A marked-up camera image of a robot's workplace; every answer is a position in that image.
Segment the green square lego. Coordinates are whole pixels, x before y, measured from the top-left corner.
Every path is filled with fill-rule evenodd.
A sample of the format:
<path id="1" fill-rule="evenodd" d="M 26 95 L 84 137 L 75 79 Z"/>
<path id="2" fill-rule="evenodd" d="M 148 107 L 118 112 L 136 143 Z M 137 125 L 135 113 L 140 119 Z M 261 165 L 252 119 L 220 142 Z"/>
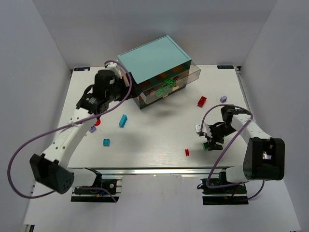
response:
<path id="1" fill-rule="evenodd" d="M 209 144 L 208 143 L 203 143 L 202 146 L 203 146 L 204 150 L 208 150 L 209 149 Z"/>
<path id="2" fill-rule="evenodd" d="M 170 89 L 170 85 L 169 84 L 164 84 L 161 86 L 161 88 L 155 93 L 155 95 L 160 98 L 162 97 L 166 91 L 168 91 Z"/>

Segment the red long lego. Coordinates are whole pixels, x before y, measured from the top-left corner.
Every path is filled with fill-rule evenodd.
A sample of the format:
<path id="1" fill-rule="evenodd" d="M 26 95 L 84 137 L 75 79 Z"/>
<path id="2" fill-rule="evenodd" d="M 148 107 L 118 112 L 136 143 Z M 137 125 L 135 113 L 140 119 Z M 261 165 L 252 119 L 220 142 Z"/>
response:
<path id="1" fill-rule="evenodd" d="M 202 97 L 199 99 L 199 101 L 197 102 L 197 106 L 198 106 L 198 107 L 203 107 L 204 104 L 205 104 L 205 102 L 206 102 L 206 100 L 207 100 L 207 98 L 204 97 L 204 96 L 202 96 Z"/>

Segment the transparent brown top drawer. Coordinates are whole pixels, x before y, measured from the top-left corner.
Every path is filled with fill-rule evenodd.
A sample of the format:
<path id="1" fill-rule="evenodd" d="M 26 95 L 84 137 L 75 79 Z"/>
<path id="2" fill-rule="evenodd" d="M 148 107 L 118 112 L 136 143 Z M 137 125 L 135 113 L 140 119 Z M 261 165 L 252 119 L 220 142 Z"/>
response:
<path id="1" fill-rule="evenodd" d="M 140 83 L 142 92 L 137 101 L 141 107 L 150 105 L 197 80 L 200 73 L 201 69 L 192 61 L 178 65 Z"/>

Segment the purple square lego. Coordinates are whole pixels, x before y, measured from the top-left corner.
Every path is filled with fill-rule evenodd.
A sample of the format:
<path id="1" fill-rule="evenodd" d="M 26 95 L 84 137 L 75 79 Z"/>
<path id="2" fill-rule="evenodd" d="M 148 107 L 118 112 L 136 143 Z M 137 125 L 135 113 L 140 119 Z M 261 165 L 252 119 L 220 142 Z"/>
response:
<path id="1" fill-rule="evenodd" d="M 91 133 L 93 133 L 94 131 L 96 131 L 97 130 L 97 128 L 96 128 L 96 126 L 92 126 L 90 129 L 89 129 L 89 131 L 91 132 Z"/>

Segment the green long lego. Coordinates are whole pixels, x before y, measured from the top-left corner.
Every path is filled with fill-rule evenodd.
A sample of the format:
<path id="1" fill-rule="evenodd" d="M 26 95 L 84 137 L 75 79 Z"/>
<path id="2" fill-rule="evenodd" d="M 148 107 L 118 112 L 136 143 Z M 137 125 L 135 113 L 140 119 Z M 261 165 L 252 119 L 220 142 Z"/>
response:
<path id="1" fill-rule="evenodd" d="M 175 86 L 177 84 L 174 80 L 170 78 L 166 78 L 164 82 L 165 82 L 165 85 L 170 85 L 170 86 Z"/>

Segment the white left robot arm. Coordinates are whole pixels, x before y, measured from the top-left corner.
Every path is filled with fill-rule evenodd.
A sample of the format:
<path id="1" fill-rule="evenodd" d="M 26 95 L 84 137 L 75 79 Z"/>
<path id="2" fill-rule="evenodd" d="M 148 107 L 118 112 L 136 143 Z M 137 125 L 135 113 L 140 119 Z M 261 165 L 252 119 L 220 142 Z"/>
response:
<path id="1" fill-rule="evenodd" d="M 67 127 L 60 129 L 58 137 L 42 154 L 30 158 L 34 179 L 59 194 L 72 187 L 93 187 L 99 174 L 88 168 L 73 171 L 68 168 L 69 161 L 90 128 L 111 111 L 111 102 L 124 102 L 140 93 L 132 73 L 122 76 L 117 68 L 99 70 L 94 83 L 77 102 Z"/>

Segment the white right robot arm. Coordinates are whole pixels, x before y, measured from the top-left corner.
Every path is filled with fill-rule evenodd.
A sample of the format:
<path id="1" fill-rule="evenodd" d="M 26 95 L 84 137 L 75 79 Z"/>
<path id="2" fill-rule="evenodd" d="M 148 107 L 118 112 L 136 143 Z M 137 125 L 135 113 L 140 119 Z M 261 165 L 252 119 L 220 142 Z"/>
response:
<path id="1" fill-rule="evenodd" d="M 285 143 L 264 132 L 253 114 L 240 106 L 220 104 L 222 121 L 213 125 L 201 122 L 199 136 L 207 140 L 208 150 L 220 150 L 220 160 L 238 136 L 247 145 L 244 161 L 226 168 L 222 187 L 241 185 L 253 180 L 280 181 L 284 177 Z"/>

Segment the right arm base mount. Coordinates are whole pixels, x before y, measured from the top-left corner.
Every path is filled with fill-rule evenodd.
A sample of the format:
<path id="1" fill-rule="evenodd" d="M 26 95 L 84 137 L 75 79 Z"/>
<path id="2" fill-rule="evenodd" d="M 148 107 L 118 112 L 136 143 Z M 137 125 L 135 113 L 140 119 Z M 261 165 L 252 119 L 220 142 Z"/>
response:
<path id="1" fill-rule="evenodd" d="M 247 205 L 249 204 L 247 189 L 243 185 L 226 188 L 208 188 L 206 179 L 201 179 L 197 186 L 202 191 L 203 205 Z"/>

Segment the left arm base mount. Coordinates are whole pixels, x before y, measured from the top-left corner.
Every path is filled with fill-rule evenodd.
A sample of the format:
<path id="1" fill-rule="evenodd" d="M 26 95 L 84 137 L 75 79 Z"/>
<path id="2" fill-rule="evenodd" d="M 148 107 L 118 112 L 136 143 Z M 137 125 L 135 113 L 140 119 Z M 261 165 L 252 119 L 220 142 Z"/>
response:
<path id="1" fill-rule="evenodd" d="M 122 190 L 123 177 L 117 174 L 103 174 L 95 169 L 74 169 L 71 202 L 74 203 L 116 203 Z"/>

